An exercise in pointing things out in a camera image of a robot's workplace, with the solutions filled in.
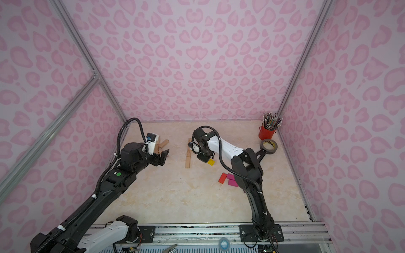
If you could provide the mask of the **red block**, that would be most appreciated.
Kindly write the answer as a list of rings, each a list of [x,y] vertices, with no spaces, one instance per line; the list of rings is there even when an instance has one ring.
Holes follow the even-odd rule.
[[[227,179],[227,174],[226,173],[222,173],[220,178],[218,179],[218,182],[221,184],[224,184],[225,180]]]

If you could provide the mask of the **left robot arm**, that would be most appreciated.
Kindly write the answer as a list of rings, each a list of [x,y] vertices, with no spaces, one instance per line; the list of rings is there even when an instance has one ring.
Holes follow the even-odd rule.
[[[154,152],[151,142],[126,144],[113,163],[100,176],[93,194],[60,225],[48,234],[37,234],[30,243],[33,253],[98,253],[116,242],[140,239],[138,222],[128,216],[86,237],[86,232],[101,214],[136,181],[149,165],[163,166],[169,150]]]

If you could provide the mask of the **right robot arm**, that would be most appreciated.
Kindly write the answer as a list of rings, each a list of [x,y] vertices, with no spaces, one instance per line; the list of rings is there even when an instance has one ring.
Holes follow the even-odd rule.
[[[276,142],[271,139],[263,140],[258,152],[251,148],[242,149],[225,141],[214,128],[204,125],[194,130],[188,146],[204,163],[218,155],[220,164],[234,175],[236,183],[247,195],[256,238],[261,241],[269,240],[275,222],[265,202],[264,171],[260,162],[266,155],[276,152]]]

